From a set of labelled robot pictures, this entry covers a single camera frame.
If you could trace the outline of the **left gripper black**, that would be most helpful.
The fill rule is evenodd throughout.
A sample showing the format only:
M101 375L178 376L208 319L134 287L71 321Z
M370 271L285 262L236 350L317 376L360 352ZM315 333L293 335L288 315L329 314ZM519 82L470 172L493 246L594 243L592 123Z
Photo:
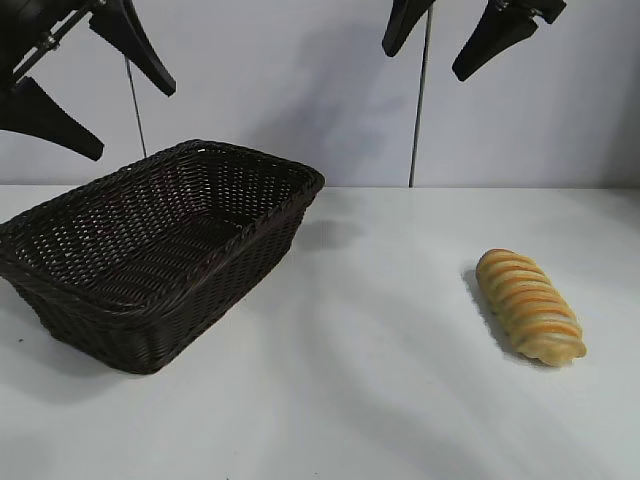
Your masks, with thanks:
M154 50L131 0L2 1L1 129L99 160L104 144L26 74L85 16L90 28L134 63L166 96L176 81Z

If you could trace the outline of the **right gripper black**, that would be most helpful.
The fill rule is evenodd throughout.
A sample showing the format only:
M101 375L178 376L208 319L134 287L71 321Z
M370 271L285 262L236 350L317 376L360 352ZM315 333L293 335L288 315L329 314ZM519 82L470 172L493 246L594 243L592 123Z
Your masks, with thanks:
M394 0L382 39L387 56L395 56L434 0ZM535 17L553 24L566 8L564 0L489 1L471 36L453 62L461 82L469 79L495 56L537 30Z

